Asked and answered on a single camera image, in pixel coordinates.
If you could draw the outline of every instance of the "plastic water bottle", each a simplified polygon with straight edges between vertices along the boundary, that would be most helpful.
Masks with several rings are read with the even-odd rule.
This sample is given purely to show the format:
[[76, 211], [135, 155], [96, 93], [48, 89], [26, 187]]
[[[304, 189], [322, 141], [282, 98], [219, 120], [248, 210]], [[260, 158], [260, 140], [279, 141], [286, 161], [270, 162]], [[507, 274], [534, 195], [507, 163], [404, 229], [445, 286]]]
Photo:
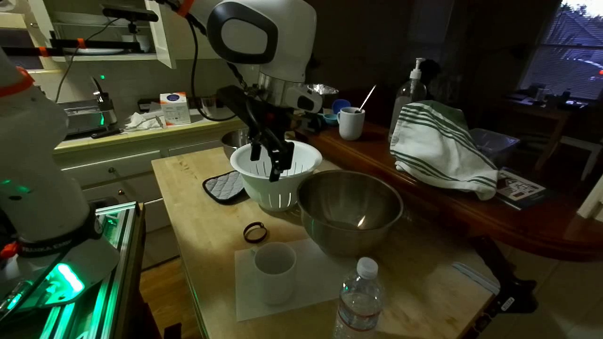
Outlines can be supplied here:
[[333, 339], [366, 339], [383, 308], [383, 287], [377, 280], [379, 266], [371, 258], [360, 258], [356, 271], [343, 281]]

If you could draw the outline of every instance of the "bottle cap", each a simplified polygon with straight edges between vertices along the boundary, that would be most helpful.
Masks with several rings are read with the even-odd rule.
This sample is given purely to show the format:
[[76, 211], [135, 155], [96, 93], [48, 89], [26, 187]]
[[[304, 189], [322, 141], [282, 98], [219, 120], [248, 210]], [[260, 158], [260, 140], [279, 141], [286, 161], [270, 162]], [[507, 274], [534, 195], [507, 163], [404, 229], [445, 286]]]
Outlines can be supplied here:
[[375, 279], [377, 277], [378, 270], [379, 266], [377, 263], [367, 256], [360, 258], [358, 264], [356, 265], [358, 275], [367, 280]]
[[418, 68], [421, 65], [421, 62], [425, 61], [424, 58], [417, 58], [415, 60], [416, 65], [415, 65], [415, 69], [413, 69], [411, 71], [411, 79], [421, 79], [421, 70]]

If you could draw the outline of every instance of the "striped towel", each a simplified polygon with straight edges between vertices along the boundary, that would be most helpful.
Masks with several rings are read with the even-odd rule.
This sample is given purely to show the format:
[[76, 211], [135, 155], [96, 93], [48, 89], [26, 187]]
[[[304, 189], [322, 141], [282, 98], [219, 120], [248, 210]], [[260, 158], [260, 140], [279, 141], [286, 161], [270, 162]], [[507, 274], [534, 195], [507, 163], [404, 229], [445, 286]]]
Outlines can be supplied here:
[[473, 191], [481, 200], [496, 193], [498, 170], [475, 147], [461, 110], [431, 100], [404, 105], [390, 153], [396, 169], [422, 182]]

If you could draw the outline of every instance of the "wooden floor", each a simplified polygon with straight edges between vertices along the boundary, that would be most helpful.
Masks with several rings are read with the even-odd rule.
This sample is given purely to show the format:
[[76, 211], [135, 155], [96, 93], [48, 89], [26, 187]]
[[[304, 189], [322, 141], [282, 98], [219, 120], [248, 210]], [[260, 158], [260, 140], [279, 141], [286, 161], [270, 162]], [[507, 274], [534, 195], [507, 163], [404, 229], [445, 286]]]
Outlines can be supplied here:
[[149, 304], [162, 335], [166, 327], [182, 323], [183, 339], [202, 338], [180, 258], [142, 272], [140, 293]]

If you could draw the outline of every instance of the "book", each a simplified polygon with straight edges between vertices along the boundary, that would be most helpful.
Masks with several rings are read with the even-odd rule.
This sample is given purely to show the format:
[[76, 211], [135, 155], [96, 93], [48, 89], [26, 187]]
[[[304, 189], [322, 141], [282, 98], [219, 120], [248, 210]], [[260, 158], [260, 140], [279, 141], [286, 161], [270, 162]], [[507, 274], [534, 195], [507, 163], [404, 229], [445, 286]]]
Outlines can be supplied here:
[[499, 171], [496, 197], [517, 210], [541, 203], [552, 194], [550, 189], [524, 179], [508, 168]]

